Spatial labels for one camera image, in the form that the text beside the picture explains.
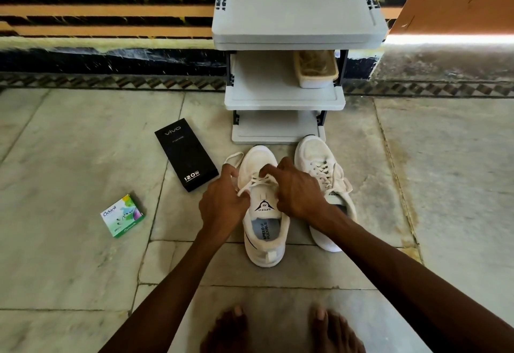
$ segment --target shoe rack shelf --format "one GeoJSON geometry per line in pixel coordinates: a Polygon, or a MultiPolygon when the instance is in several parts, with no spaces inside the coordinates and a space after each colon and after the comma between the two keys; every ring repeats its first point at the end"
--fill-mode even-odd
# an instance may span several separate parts
{"type": "Polygon", "coordinates": [[[227,51],[225,106],[236,143],[325,140],[327,110],[345,105],[349,49],[380,46],[387,24],[376,0],[216,0],[212,36],[227,51]],[[333,85],[301,88],[292,50],[341,50],[333,85]]]}

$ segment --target bare foot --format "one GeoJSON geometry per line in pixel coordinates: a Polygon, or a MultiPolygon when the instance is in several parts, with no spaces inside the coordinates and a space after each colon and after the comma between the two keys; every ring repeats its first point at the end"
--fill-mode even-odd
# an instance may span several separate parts
{"type": "Polygon", "coordinates": [[[366,353],[362,341],[357,338],[346,319],[324,308],[316,310],[312,334],[315,353],[366,353]]]}
{"type": "Polygon", "coordinates": [[[241,306],[235,306],[216,319],[200,346],[201,353],[249,353],[248,321],[241,306]]]}

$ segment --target hand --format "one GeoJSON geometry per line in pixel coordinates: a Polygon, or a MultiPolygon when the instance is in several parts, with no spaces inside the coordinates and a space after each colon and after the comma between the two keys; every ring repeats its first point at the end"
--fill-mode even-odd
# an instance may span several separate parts
{"type": "Polygon", "coordinates": [[[225,243],[250,208],[250,195],[238,196],[232,184],[231,176],[238,175],[232,165],[223,165],[220,177],[209,184],[198,203],[203,221],[199,234],[217,246],[225,243]]]}
{"type": "Polygon", "coordinates": [[[321,193],[318,180],[294,167],[289,157],[284,157],[278,167],[267,164],[260,177],[272,175],[279,183],[277,208],[289,217],[307,221],[316,226],[320,212],[330,206],[321,193]]]}

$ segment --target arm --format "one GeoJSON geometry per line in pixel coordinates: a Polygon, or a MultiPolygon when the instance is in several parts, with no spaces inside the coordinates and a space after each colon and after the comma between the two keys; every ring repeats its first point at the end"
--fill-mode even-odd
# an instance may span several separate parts
{"type": "Polygon", "coordinates": [[[203,227],[193,245],[100,353],[168,351],[205,269],[250,207],[250,196],[237,196],[231,176],[237,177],[237,170],[225,164],[199,203],[203,227]]]}
{"type": "Polygon", "coordinates": [[[379,240],[337,207],[289,158],[265,166],[279,183],[277,208],[334,241],[433,351],[514,351],[514,329],[445,280],[379,240]]]}

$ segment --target odonil box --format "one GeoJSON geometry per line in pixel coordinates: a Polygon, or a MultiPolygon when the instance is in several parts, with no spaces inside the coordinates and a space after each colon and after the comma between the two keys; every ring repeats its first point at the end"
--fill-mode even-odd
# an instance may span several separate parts
{"type": "Polygon", "coordinates": [[[218,175],[215,164],[185,119],[155,132],[175,173],[191,192],[218,175]]]}
{"type": "Polygon", "coordinates": [[[130,195],[124,196],[100,215],[114,238],[125,234],[145,217],[139,212],[130,195]]]}

